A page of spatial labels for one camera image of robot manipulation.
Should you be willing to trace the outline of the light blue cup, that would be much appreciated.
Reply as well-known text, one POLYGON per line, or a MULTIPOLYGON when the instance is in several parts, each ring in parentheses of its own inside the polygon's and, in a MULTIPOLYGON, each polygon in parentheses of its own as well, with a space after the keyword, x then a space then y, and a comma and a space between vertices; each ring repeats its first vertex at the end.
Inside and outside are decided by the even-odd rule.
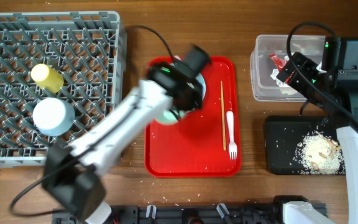
POLYGON ((46 98, 37 103, 32 119, 42 134, 52 137, 60 136, 72 127, 75 111, 66 101, 46 98))

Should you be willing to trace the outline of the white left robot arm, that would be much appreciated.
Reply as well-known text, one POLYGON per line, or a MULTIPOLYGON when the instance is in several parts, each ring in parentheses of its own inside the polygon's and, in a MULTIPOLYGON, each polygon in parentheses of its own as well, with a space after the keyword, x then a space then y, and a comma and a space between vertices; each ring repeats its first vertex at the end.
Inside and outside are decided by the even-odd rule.
POLYGON ((206 84, 200 78, 208 63, 176 59, 151 65, 147 79, 91 131, 49 148, 42 188, 79 221, 104 223, 111 207, 102 176, 151 122, 173 125, 202 107, 206 84))

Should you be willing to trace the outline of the yellow plastic cup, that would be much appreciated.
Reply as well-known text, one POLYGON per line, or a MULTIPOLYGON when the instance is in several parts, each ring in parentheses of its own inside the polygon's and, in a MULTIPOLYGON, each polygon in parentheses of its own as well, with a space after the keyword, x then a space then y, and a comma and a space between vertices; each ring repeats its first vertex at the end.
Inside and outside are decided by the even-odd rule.
POLYGON ((51 93, 60 91, 64 84, 62 75, 43 63, 34 66, 30 76, 39 87, 46 88, 51 93))

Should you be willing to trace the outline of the wooden chopstick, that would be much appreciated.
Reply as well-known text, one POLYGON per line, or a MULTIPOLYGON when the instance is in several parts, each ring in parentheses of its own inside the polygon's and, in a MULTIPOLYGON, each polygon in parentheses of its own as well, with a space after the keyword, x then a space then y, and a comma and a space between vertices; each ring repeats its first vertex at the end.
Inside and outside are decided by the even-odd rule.
POLYGON ((223 134, 223 150, 226 151, 226 125, 225 125, 225 112, 224 112, 224 90, 223 81, 220 81, 221 90, 221 121, 222 121, 222 134, 223 134))

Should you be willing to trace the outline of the light blue plate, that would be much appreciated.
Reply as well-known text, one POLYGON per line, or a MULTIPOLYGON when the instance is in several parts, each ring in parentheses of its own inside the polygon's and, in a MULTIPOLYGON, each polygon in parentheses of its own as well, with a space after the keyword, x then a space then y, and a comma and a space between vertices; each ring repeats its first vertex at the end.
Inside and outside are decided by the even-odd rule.
POLYGON ((173 98, 171 110, 191 111, 202 108, 206 93, 206 83, 201 73, 193 76, 190 69, 182 62, 168 64, 168 76, 172 84, 168 95, 173 98))

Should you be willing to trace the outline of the white plastic fork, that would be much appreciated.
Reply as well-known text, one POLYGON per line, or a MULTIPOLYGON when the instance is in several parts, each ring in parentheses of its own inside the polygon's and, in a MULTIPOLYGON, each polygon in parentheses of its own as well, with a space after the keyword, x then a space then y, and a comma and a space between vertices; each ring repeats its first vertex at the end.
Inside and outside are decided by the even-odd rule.
POLYGON ((229 157, 231 160, 235 161, 237 159, 237 144, 234 140, 234 113, 232 111, 228 111, 226 113, 226 119, 229 131, 229 157))

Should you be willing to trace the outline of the green bowl with rice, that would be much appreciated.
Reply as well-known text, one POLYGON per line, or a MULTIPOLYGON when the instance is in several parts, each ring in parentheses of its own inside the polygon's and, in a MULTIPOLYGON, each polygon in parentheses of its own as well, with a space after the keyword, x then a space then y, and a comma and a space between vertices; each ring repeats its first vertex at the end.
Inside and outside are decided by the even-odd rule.
POLYGON ((163 114, 156 117, 155 120, 162 125, 173 125, 176 124, 180 119, 186 116, 185 111, 178 110, 164 110, 163 114))

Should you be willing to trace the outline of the red snack wrapper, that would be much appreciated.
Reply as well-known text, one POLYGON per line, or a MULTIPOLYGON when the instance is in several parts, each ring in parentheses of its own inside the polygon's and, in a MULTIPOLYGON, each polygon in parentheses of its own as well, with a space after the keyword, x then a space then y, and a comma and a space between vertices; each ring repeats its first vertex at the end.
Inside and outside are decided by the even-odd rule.
POLYGON ((288 60, 286 59, 282 59, 279 58, 276 54, 270 54, 269 55, 270 59, 272 59, 273 63, 275 64, 276 68, 274 68, 272 70, 272 74, 270 75, 270 77, 275 80, 276 84, 279 87, 286 87, 287 84, 280 81, 277 76, 279 74, 279 72, 282 70, 282 68, 285 66, 285 64, 288 62, 288 60))

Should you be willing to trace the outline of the white napkin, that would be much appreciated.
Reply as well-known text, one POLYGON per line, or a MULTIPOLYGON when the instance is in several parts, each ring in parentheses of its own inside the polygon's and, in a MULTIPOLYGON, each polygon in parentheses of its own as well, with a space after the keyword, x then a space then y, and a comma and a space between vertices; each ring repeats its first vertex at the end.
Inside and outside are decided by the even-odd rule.
POLYGON ((284 95, 294 95, 296 94, 296 91, 291 88, 290 86, 288 86, 286 83, 280 81, 277 78, 277 75, 279 74, 279 72, 281 71, 281 69, 285 66, 285 64, 289 61, 289 57, 288 56, 284 56, 284 58, 280 58, 278 55, 276 54, 270 54, 269 55, 270 59, 272 59, 273 63, 275 64, 276 68, 274 68, 272 70, 272 74, 270 75, 270 77, 275 81, 275 83, 278 85, 279 90, 282 94, 284 95))

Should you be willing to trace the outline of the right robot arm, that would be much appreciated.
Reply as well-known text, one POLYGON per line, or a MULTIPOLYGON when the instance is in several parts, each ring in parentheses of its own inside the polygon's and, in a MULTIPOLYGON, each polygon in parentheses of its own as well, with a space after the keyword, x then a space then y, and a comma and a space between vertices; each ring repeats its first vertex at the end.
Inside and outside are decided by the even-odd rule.
POLYGON ((324 60, 322 71, 318 71, 315 62, 295 52, 289 56, 278 79, 335 121, 346 167, 349 223, 358 223, 358 56, 345 58, 352 64, 324 60))

